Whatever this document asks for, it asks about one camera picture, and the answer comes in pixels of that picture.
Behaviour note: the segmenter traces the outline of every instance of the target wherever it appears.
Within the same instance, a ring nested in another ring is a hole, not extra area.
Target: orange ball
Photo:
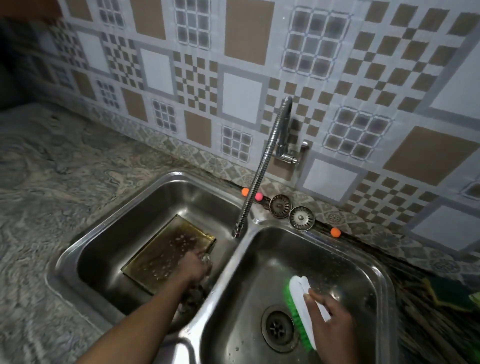
[[[340,231],[340,229],[332,228],[332,229],[330,230],[330,234],[332,234],[332,236],[333,236],[334,238],[339,238],[340,235],[342,235],[342,232]]]

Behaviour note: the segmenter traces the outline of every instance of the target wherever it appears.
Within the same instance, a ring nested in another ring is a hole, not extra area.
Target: yellow tray
[[[155,294],[185,253],[199,248],[208,253],[215,240],[214,236],[175,215],[121,271],[147,292]]]

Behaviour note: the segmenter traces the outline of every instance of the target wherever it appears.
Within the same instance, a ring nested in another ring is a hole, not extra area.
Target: faucet spout
[[[237,223],[235,224],[235,227],[233,228],[232,231],[232,236],[234,238],[240,237],[240,234],[243,229],[243,225],[245,224],[245,221],[247,219],[248,213],[250,212],[250,209],[252,207],[253,199],[258,192],[258,188],[260,187],[260,183],[262,182],[262,179],[264,178],[265,171],[267,170],[268,163],[270,162],[270,158],[272,157],[272,153],[275,149],[276,142],[278,139],[278,136],[281,135],[280,142],[282,142],[283,147],[280,145],[277,148],[276,153],[278,154],[279,149],[284,149],[288,148],[287,144],[287,134],[288,134],[288,124],[290,121],[290,113],[292,110],[292,98],[290,96],[287,96],[282,100],[282,105],[280,106],[280,111],[278,112],[275,123],[273,125],[272,131],[270,132],[270,136],[268,137],[268,142],[264,150],[264,154],[262,156],[262,159],[260,160],[260,164],[258,165],[257,172],[255,173],[255,177],[253,178],[252,185],[250,186],[250,191],[248,192],[247,198],[245,199],[245,202],[243,203],[239,219]],[[282,150],[282,153],[280,156],[283,154],[286,154],[286,150]]]

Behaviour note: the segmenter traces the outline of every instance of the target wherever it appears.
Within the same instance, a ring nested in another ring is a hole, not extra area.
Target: sink rim
[[[175,179],[191,182],[211,193],[219,194],[222,198],[239,208],[241,208],[243,204],[243,198],[241,198],[240,192],[234,195],[228,191],[225,186],[192,173],[192,171],[187,169],[170,169],[149,186],[141,189],[140,192],[130,197],[127,202],[120,204],[117,208],[114,208],[100,218],[79,239],[74,241],[72,245],[66,250],[58,252],[49,261],[46,273],[47,285],[56,295],[66,301],[67,304],[73,306],[85,320],[90,322],[92,326],[101,333],[109,330],[113,326],[111,322],[112,317],[115,322],[124,318],[125,315],[78,277],[76,267],[82,248],[125,213],[147,198],[161,185],[174,181]],[[375,273],[378,280],[376,282],[372,281],[372,283],[377,295],[376,362],[398,363],[396,295],[386,268],[373,256],[348,243],[327,237],[313,230],[305,232],[296,231],[285,219],[276,219],[258,204],[253,204],[247,217],[246,232],[243,237],[239,239],[237,249],[230,257],[230,260],[220,274],[204,304],[188,325],[179,332],[170,334],[165,338],[162,347],[172,344],[186,345],[189,347],[189,352],[192,356],[189,360],[190,363],[201,364],[200,353],[205,326],[213,316],[223,292],[229,285],[233,274],[240,265],[255,236],[262,230],[271,228],[286,230],[310,243],[327,249],[339,257],[352,261],[355,265],[358,265],[357,262],[360,261]],[[103,301],[102,305],[105,305],[111,312],[113,316],[110,318],[110,321],[96,311],[88,303],[88,300],[84,298],[92,296],[99,302]],[[168,361],[162,361],[160,358],[156,360],[155,363],[184,363],[184,361],[185,358],[180,355],[169,358]]]

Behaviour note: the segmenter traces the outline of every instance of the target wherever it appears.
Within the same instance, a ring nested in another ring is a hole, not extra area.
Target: sink drain
[[[290,352],[299,342],[290,312],[277,304],[268,307],[262,315],[262,335],[268,346],[276,352]]]

